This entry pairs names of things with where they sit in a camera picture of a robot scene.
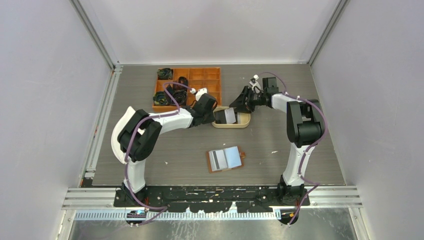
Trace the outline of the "beige oval tray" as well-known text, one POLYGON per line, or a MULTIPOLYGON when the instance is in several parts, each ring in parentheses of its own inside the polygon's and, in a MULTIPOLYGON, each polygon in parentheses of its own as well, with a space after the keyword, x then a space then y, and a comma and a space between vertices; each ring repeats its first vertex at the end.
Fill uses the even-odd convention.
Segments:
MULTIPOLYGON (((225 109, 228 109, 228 108, 232 108, 232 107, 218 106, 213 112, 225 110, 225 109)), ((217 129, 243 129, 243 128, 246 128, 251 121, 251 114, 240 113, 240 112, 237 112, 235 109, 234 109, 234 112, 236 113, 236 123, 234 123, 234 124, 216 124, 215 122, 212 122, 211 123, 212 126, 217 128, 217 129)))

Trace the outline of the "white diamond VIP card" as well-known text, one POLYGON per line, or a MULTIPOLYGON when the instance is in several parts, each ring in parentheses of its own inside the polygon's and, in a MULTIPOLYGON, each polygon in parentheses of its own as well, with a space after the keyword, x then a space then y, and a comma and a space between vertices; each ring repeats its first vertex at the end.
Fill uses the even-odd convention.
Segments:
POLYGON ((227 108, 224 110, 225 123, 234 124, 237 122, 237 115, 234 111, 234 108, 227 108))

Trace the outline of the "brown leather card holder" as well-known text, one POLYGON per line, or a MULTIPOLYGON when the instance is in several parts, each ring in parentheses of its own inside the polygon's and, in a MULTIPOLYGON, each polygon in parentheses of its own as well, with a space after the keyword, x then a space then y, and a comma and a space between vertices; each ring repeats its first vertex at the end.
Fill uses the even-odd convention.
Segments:
POLYGON ((224 150, 224 152, 225 152, 228 168, 224 169, 224 170, 212 171, 209 152, 214 151, 214 150, 210 150, 210 151, 206 152, 206 162, 207 162, 207 167, 208 167, 209 173, 212 174, 212 173, 219 173, 219 172, 239 169, 239 168, 242 168, 245 165, 244 160, 246 158, 246 153, 244 151, 242 151, 239 146, 222 148, 220 150, 224 150))

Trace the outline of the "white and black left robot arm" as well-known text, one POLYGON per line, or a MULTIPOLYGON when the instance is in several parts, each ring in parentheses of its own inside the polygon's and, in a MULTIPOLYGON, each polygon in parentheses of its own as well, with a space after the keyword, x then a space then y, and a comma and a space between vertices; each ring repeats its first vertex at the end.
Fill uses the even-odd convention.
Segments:
POLYGON ((214 122, 217 105, 215 97, 203 93, 193 106, 183 106, 174 111, 147 113, 143 109, 127 108, 112 130, 111 148, 114 156, 125 166, 122 188, 129 203, 138 207, 146 200, 146 160, 159 136, 214 122))

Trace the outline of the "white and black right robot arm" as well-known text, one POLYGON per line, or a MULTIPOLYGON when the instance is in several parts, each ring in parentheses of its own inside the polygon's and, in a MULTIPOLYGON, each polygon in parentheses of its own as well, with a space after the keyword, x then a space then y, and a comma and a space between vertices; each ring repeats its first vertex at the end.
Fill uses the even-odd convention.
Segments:
POLYGON ((306 194, 306 167, 315 146, 327 134, 327 122, 316 99, 303 99, 279 90, 276 77, 264 77, 258 84, 255 75, 229 105, 236 112, 251 114, 257 106, 267 106, 286 114, 286 134, 290 153, 285 171, 276 189, 276 199, 283 205, 300 201, 306 194))

